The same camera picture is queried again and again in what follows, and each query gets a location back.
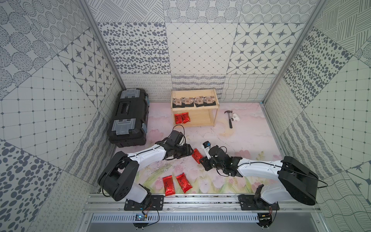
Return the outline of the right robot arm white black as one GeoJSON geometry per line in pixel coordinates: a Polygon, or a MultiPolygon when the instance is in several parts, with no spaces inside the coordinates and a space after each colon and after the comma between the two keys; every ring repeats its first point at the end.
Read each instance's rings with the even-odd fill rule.
{"type": "Polygon", "coordinates": [[[255,204],[273,205],[280,201],[296,200],[316,204],[319,177],[293,157],[283,160],[258,161],[230,157],[221,147],[203,143],[206,156],[200,163],[206,171],[222,171],[224,177],[261,177],[275,181],[273,185],[259,185],[254,195],[255,204]]]}

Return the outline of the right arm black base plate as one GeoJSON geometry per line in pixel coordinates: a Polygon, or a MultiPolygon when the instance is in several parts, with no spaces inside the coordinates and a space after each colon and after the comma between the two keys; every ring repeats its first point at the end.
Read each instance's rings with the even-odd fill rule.
{"type": "Polygon", "coordinates": [[[278,203],[269,204],[269,203],[265,202],[264,200],[262,200],[260,197],[255,198],[255,196],[249,195],[249,194],[239,195],[238,196],[238,201],[239,201],[239,204],[240,204],[240,207],[241,207],[242,211],[246,211],[246,210],[249,210],[249,211],[257,211],[257,210],[269,211],[269,210],[273,210],[273,211],[275,211],[275,210],[280,209],[278,203]]]}

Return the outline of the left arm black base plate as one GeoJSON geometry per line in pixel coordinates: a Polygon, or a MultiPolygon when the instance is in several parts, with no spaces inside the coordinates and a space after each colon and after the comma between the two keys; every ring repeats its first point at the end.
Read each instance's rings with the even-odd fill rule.
{"type": "Polygon", "coordinates": [[[133,200],[126,200],[125,211],[145,211],[145,210],[163,210],[164,195],[150,195],[147,196],[141,203],[135,202],[133,200]]]}

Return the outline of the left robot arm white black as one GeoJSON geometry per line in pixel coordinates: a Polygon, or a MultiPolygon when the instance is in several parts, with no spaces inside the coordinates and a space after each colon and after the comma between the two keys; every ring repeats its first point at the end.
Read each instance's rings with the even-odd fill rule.
{"type": "Polygon", "coordinates": [[[137,172],[162,160],[180,159],[194,153],[185,136],[173,130],[163,140],[157,141],[145,150],[126,154],[122,151],[114,154],[98,178],[104,196],[115,201],[127,199],[145,206],[151,204],[150,190],[135,184],[137,172]]]}

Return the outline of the red tea bag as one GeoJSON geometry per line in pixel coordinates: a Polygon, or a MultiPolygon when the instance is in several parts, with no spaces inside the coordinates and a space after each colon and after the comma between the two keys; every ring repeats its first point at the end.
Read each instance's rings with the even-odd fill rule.
{"type": "Polygon", "coordinates": [[[172,176],[167,176],[163,178],[163,185],[165,189],[165,196],[171,196],[175,194],[175,187],[172,176]]]}
{"type": "Polygon", "coordinates": [[[201,159],[203,159],[203,155],[197,149],[194,149],[194,152],[191,156],[197,162],[197,164],[200,164],[201,159]]]}
{"type": "Polygon", "coordinates": [[[185,124],[185,123],[190,122],[190,117],[189,117],[188,112],[181,113],[180,114],[180,119],[181,119],[181,124],[185,124]]]}
{"type": "Polygon", "coordinates": [[[188,181],[185,173],[180,174],[179,176],[176,177],[178,184],[180,185],[183,193],[187,193],[190,189],[192,189],[192,185],[188,181]]]}
{"type": "Polygon", "coordinates": [[[182,124],[183,118],[181,114],[174,114],[175,124],[182,124]]]}

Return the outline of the black tea bag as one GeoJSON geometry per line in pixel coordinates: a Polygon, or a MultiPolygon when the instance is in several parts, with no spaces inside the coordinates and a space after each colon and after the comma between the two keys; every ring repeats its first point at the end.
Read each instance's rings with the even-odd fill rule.
{"type": "Polygon", "coordinates": [[[204,106],[213,106],[216,105],[216,98],[215,96],[207,96],[203,98],[204,106]]]}
{"type": "Polygon", "coordinates": [[[182,99],[181,98],[173,98],[172,108],[182,108],[182,107],[184,107],[183,103],[182,103],[182,99]]]}
{"type": "Polygon", "coordinates": [[[194,99],[193,98],[182,98],[182,106],[183,107],[194,107],[194,99]]]}
{"type": "Polygon", "coordinates": [[[204,101],[203,96],[196,97],[196,98],[193,99],[193,101],[194,101],[194,104],[195,104],[196,107],[205,106],[205,101],[204,101]]]}

